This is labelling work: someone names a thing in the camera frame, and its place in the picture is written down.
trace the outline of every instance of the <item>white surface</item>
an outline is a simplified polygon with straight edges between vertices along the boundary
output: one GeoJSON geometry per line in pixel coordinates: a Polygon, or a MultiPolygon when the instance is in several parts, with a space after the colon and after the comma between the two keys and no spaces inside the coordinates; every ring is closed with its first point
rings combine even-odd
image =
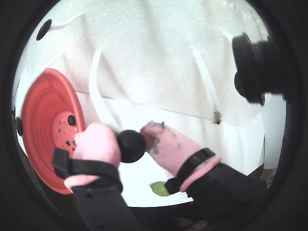
{"type": "Polygon", "coordinates": [[[252,42],[268,35],[243,0],[62,0],[27,44],[28,72],[36,76],[50,65],[49,60],[60,56],[50,67],[63,72],[76,90],[89,92],[92,58],[101,48],[102,96],[211,119],[192,52],[198,50],[212,77],[223,120],[244,125],[261,107],[250,105],[234,87],[231,39],[243,32],[252,42]],[[65,28],[36,41],[47,19],[60,24],[80,12],[84,13],[65,28]]]}
{"type": "Polygon", "coordinates": [[[265,132],[264,169],[278,167],[285,126],[286,105],[282,96],[274,95],[262,111],[265,132]]]}
{"type": "MultiPolygon", "coordinates": [[[[23,81],[17,90],[16,115],[20,115],[27,84],[51,67],[79,91],[87,125],[99,121],[88,82],[94,52],[102,48],[97,84],[121,129],[139,130],[150,120],[165,121],[221,155],[224,163],[249,174],[262,162],[264,130],[262,108],[247,103],[234,88],[231,40],[243,32],[253,42],[267,35],[260,18],[244,1],[62,0],[38,25],[23,52],[16,72],[16,79],[22,76],[23,81]],[[67,27],[36,41],[47,19],[58,24],[79,12],[84,13],[67,27]],[[219,126],[211,122],[213,112],[194,62],[194,49],[213,80],[224,116],[219,126]]],[[[129,206],[190,200],[185,193],[160,197],[152,192],[149,184],[171,176],[147,154],[136,163],[121,164],[119,170],[122,195],[129,206]]]]}

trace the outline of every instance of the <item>black wrist strap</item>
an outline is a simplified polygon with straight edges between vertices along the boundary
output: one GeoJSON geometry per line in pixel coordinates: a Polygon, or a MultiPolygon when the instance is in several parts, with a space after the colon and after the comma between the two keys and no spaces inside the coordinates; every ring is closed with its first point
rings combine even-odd
{"type": "Polygon", "coordinates": [[[201,149],[192,154],[181,166],[177,175],[174,178],[167,180],[165,188],[170,194],[175,194],[180,191],[180,186],[193,173],[193,171],[204,161],[215,156],[209,148],[201,149]]]}
{"type": "Polygon", "coordinates": [[[71,159],[67,150],[55,148],[52,155],[52,166],[56,175],[62,179],[79,174],[108,177],[115,185],[119,185],[120,193],[123,191],[119,171],[109,163],[95,160],[71,159]]]}

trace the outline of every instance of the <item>black knob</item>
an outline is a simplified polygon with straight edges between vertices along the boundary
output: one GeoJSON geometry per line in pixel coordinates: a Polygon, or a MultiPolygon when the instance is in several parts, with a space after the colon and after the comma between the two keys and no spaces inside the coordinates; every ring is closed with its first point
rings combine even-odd
{"type": "Polygon", "coordinates": [[[38,31],[37,41],[41,40],[41,39],[46,35],[46,33],[48,32],[48,30],[49,30],[50,27],[51,27],[51,23],[52,23],[52,20],[51,20],[51,19],[48,19],[48,20],[41,26],[41,28],[40,28],[39,31],[38,31]]]}
{"type": "Polygon", "coordinates": [[[139,160],[145,153],[145,140],[143,136],[133,130],[122,131],[117,136],[117,142],[121,151],[123,163],[133,163],[139,160]]]}
{"type": "Polygon", "coordinates": [[[237,67],[235,88],[248,102],[264,105],[265,93],[290,94],[289,64],[271,37],[252,43],[244,33],[233,39],[232,48],[237,67]]]}

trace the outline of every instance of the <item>leaf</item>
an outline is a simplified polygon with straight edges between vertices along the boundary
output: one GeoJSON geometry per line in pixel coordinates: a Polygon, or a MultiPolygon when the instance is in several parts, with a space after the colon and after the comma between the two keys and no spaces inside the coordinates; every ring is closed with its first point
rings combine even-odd
{"type": "Polygon", "coordinates": [[[170,193],[165,188],[165,182],[158,181],[150,185],[152,191],[159,196],[170,196],[170,193]]]}

